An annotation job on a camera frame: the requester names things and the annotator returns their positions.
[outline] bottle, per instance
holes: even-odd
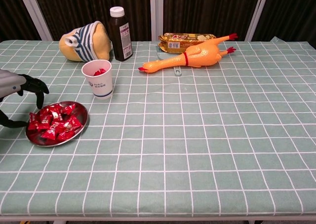
[[[132,44],[130,41],[128,19],[124,8],[120,6],[110,8],[111,41],[115,58],[125,61],[132,56]]]

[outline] paper cup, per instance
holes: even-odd
[[[93,76],[100,69],[105,69],[105,73]],[[113,94],[112,85],[112,65],[108,60],[92,60],[83,66],[81,69],[83,75],[91,86],[92,93],[96,98],[105,100]]]

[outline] striped hat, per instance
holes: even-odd
[[[95,21],[82,28],[77,28],[74,35],[65,38],[65,44],[73,47],[77,55],[84,62],[98,59],[93,50],[92,42],[92,36],[98,23],[101,22]]]

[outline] stuffed toy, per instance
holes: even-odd
[[[226,40],[234,40],[237,37],[237,34],[234,33],[226,37],[213,38],[198,45],[189,46],[181,55],[165,60],[147,62],[143,64],[143,67],[138,69],[146,73],[153,73],[160,69],[174,66],[200,68],[201,66],[214,65],[222,59],[222,56],[233,53],[236,50],[230,47],[227,50],[220,51],[217,45]]]
[[[64,34],[59,49],[72,61],[108,60],[111,43],[103,24],[96,21]]]

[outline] rubber chicken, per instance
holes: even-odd
[[[143,64],[139,67],[140,71],[154,73],[158,70],[174,66],[191,66],[200,68],[201,66],[214,65],[222,59],[222,56],[233,53],[233,47],[220,51],[218,44],[226,40],[235,40],[237,34],[233,33],[226,37],[213,38],[198,45],[189,46],[181,55],[166,60],[156,60]]]

